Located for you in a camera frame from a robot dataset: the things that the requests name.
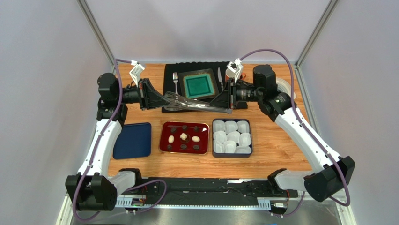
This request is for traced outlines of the metal serving tongs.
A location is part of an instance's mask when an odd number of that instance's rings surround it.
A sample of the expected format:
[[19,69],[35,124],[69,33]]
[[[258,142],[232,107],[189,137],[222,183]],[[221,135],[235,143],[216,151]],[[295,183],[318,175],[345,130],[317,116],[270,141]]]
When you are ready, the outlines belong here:
[[232,114],[233,110],[231,108],[221,108],[216,106],[211,106],[207,102],[185,98],[174,92],[166,92],[164,97],[170,102],[170,105],[164,106],[168,111],[203,111],[203,112],[218,112]]

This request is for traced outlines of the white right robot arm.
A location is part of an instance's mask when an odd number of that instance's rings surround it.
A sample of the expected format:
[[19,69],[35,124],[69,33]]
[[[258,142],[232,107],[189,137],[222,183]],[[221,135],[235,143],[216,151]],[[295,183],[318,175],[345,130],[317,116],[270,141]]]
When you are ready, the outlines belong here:
[[239,102],[256,102],[261,112],[281,127],[307,158],[310,171],[279,169],[267,178],[273,193],[284,190],[307,192],[315,201],[333,198],[340,190],[348,191],[355,162],[334,151],[303,117],[294,100],[278,90],[276,73],[270,65],[255,66],[253,83],[243,80],[226,81],[223,92],[211,106],[232,110]]

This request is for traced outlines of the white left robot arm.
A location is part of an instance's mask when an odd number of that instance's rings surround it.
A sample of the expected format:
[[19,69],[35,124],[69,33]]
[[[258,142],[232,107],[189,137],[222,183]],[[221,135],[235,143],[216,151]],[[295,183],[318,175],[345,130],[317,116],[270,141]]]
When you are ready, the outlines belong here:
[[116,176],[108,177],[110,158],[126,120],[127,105],[138,103],[142,110],[170,105],[148,78],[124,88],[114,74],[105,73],[99,76],[97,84],[100,98],[96,132],[82,166],[65,182],[74,211],[112,211],[117,198],[135,185],[136,169],[123,169]]

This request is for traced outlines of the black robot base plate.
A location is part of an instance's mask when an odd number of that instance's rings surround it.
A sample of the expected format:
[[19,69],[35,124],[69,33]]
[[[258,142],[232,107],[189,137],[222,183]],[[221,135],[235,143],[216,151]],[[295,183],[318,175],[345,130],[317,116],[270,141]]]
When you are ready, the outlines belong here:
[[265,179],[149,177],[139,184],[144,187],[124,192],[116,206],[267,209],[270,202],[286,204],[287,199],[299,197],[294,190],[272,193],[272,186]]

